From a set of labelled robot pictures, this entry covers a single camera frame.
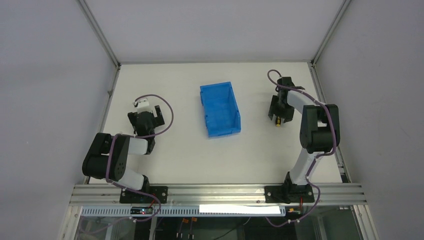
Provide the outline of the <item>yellow black screwdriver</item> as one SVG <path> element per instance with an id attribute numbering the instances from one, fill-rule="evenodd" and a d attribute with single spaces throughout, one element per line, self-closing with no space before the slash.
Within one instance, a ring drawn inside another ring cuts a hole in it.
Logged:
<path id="1" fill-rule="evenodd" d="M 279 116 L 277 116 L 276 119 L 275 119 L 275 125 L 277 127 L 280 127 L 281 124 L 282 124 L 282 119 Z"/>

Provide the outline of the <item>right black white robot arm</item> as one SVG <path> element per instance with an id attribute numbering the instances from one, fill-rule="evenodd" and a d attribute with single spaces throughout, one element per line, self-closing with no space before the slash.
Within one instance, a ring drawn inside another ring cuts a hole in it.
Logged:
<path id="1" fill-rule="evenodd" d="M 299 141 L 301 151 L 294 167 L 280 186 L 266 186 L 268 203 L 312 203 L 314 194 L 310 178 L 319 160 L 332 153 L 340 143 L 339 108 L 325 104 L 294 85 L 291 77 L 277 80 L 268 117 L 281 126 L 293 120 L 295 111 L 301 114 Z"/>

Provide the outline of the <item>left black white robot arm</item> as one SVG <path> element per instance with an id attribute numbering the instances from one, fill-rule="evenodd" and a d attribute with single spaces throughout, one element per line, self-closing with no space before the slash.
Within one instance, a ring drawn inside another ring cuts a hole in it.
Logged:
<path id="1" fill-rule="evenodd" d="M 156 144 L 155 129 L 163 126 L 165 120 L 159 105 L 153 109 L 139 107 L 127 117 L 135 137 L 97 133 L 83 161 L 82 173 L 98 180 L 108 179 L 127 189 L 150 193 L 148 177 L 127 166 L 128 156 L 151 154 Z"/>

